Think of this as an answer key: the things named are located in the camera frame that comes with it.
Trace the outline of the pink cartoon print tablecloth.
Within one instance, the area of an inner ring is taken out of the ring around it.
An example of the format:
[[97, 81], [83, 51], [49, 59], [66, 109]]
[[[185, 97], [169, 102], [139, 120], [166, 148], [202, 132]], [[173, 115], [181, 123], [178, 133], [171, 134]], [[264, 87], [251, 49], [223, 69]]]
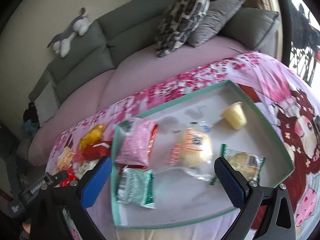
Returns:
[[296, 238], [316, 237], [319, 135], [315, 120], [319, 116], [319, 101], [292, 70], [258, 52], [246, 52], [155, 81], [113, 104], [109, 104], [108, 95], [103, 95], [101, 110], [86, 114], [63, 130], [50, 153], [46, 170], [55, 171], [55, 161], [68, 137], [79, 140], [90, 128], [104, 121], [106, 137], [112, 139], [115, 125], [126, 118], [226, 80], [237, 84], [251, 98], [279, 135], [295, 165], [285, 185], [295, 215]]

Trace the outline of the grey plain cushion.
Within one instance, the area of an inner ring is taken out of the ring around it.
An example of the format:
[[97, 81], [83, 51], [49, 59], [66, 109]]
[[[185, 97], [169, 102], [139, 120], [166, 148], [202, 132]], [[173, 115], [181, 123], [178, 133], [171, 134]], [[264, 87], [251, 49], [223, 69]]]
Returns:
[[240, 10], [245, 1], [215, 0], [210, 2], [206, 16], [187, 39], [188, 44], [197, 48], [217, 35]]

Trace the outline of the grey white plush toy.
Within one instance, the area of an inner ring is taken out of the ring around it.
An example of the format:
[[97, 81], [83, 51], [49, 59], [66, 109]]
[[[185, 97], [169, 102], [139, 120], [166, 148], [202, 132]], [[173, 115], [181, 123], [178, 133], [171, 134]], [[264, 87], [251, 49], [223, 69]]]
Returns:
[[63, 32], [56, 34], [47, 47], [51, 48], [55, 55], [60, 55], [61, 58], [66, 57], [71, 48], [71, 41], [77, 36], [85, 35], [88, 31], [91, 22], [87, 15], [87, 9], [82, 7], [79, 15], [71, 21]]

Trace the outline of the yellow jelly cup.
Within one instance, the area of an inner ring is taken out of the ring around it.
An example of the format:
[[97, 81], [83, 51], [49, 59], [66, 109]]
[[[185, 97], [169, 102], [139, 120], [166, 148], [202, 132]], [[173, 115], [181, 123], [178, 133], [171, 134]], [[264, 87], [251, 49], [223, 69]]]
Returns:
[[226, 121], [235, 129], [239, 130], [246, 126], [247, 119], [242, 109], [242, 102], [235, 102], [224, 109], [221, 113], [221, 118]]

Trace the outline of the small red jelly cup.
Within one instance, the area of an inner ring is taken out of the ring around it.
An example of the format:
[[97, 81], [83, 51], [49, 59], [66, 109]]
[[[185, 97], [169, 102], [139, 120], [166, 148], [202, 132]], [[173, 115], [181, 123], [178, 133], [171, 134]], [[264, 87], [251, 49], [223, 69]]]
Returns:
[[67, 186], [71, 181], [77, 180], [77, 176], [74, 173], [74, 170], [72, 167], [68, 167], [63, 169], [62, 171], [67, 172], [67, 177], [64, 179], [62, 182], [59, 183], [60, 187], [65, 187]]

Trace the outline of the black white patterned cushion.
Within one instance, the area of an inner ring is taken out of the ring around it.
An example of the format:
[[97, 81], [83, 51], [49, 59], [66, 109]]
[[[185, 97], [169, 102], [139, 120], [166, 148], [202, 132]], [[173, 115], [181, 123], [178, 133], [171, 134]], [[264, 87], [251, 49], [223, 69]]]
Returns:
[[176, 0], [163, 14], [156, 37], [156, 55], [181, 48], [207, 14], [210, 0]]

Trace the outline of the teal cloth on sofa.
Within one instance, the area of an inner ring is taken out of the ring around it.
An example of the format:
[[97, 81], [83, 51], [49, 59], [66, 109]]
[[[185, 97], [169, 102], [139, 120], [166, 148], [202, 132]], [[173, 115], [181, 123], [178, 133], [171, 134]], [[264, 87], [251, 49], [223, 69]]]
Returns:
[[21, 124], [21, 131], [23, 135], [29, 138], [35, 137], [36, 133], [38, 132], [40, 125], [38, 122], [33, 122], [31, 119], [24, 121]]

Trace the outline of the red snack packet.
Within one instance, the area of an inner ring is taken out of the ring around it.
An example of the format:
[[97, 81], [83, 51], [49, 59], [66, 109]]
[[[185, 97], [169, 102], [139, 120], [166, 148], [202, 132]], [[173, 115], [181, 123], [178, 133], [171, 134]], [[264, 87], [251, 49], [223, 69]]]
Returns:
[[82, 152], [82, 157], [85, 160], [100, 159], [104, 156], [109, 157], [111, 153], [112, 141], [101, 141], [95, 144], [86, 146]]

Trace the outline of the pink striped sofa cover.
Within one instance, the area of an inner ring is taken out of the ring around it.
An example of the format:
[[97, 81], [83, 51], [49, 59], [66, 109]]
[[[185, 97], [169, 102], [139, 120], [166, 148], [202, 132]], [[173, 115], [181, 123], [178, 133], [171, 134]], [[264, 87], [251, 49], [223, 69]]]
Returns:
[[34, 166], [46, 164], [64, 130], [113, 103], [177, 74], [246, 51], [239, 42], [216, 36], [197, 48], [183, 45], [163, 58], [156, 57], [154, 46], [132, 54], [116, 69], [89, 80], [62, 103], [56, 115], [33, 138], [28, 161]]

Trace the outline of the white green text snack packet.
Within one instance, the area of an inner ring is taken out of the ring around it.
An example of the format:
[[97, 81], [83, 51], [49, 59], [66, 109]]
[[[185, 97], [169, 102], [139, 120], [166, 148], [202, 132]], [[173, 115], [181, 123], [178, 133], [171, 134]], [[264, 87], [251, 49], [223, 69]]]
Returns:
[[119, 180], [117, 202], [155, 209], [153, 179], [152, 170], [125, 167]]

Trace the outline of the teal shallow cardboard tray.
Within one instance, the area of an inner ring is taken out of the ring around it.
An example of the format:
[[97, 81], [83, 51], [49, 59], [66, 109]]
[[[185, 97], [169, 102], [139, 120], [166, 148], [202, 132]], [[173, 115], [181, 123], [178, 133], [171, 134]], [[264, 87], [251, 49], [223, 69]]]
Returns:
[[252, 100], [231, 81], [192, 92], [140, 113], [157, 132], [151, 148], [153, 209], [118, 202], [124, 190], [120, 167], [110, 176], [114, 224], [127, 229], [162, 229], [199, 223], [232, 212], [234, 207], [214, 173], [225, 144], [244, 154], [259, 183], [275, 187], [294, 170], [279, 135]]

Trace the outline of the cream calligraphy snack packet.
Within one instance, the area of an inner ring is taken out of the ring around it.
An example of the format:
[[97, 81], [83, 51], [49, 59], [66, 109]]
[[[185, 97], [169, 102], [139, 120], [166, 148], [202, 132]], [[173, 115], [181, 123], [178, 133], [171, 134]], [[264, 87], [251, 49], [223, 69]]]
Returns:
[[92, 170], [98, 162], [99, 162], [99, 159], [95, 159], [92, 161], [83, 160], [83, 161], [73, 163], [72, 168], [76, 178], [81, 179], [84, 176], [84, 174], [87, 171]]

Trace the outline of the pink snack packet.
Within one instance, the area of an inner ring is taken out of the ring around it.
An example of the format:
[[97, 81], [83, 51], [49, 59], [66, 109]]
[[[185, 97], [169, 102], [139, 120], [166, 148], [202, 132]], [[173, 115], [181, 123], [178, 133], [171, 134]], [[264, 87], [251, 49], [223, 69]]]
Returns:
[[126, 122], [116, 163], [148, 167], [157, 124], [154, 120], [141, 118], [128, 118]]

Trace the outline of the clear wrapped bread bun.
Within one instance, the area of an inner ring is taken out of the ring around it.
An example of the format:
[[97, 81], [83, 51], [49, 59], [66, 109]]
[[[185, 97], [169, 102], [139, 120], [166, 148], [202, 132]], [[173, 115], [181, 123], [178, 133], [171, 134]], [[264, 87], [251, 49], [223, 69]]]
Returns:
[[209, 182], [210, 158], [215, 155], [210, 138], [211, 127], [205, 121], [165, 126], [174, 136], [174, 144], [162, 171], [182, 170], [185, 174]]

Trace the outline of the green clear snack packet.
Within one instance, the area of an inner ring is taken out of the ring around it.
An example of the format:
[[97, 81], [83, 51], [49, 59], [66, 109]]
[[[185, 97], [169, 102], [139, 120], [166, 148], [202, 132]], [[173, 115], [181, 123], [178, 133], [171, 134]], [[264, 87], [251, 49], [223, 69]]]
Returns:
[[230, 149], [226, 144], [221, 144], [218, 155], [210, 158], [210, 179], [209, 184], [215, 185], [219, 182], [214, 171], [214, 161], [218, 157], [224, 157], [236, 171], [239, 171], [248, 181], [259, 182], [260, 172], [265, 163], [265, 157], [256, 154]]

